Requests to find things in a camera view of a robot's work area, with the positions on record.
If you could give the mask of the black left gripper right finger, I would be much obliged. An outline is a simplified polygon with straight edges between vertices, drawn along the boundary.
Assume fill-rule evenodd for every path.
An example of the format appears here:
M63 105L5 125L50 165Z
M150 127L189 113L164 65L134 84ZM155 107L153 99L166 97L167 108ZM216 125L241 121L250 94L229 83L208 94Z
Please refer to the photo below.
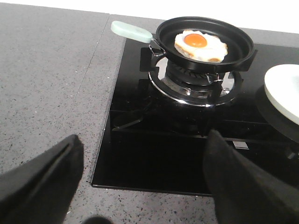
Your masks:
M216 130L208 134L203 173L218 223L299 222L299 190L234 150Z

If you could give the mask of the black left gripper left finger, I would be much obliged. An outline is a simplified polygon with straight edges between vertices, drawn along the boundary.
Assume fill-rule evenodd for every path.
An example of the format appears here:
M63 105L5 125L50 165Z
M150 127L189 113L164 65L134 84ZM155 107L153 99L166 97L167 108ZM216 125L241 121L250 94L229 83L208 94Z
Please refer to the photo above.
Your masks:
M2 224L61 224L84 169L84 145L70 135L0 176Z

